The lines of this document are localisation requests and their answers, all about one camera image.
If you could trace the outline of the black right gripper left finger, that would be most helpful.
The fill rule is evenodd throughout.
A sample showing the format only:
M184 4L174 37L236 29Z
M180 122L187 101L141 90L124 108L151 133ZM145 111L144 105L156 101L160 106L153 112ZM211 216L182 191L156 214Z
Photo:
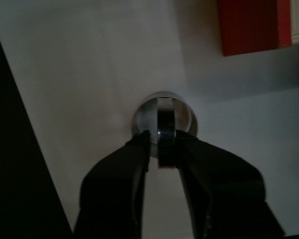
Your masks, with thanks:
M84 177L73 239L140 239L149 132L104 157Z

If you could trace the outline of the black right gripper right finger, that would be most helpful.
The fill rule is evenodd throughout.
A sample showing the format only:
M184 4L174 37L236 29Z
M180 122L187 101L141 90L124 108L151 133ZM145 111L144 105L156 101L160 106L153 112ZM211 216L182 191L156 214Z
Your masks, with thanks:
M183 131L176 154L195 239L283 239L258 169Z

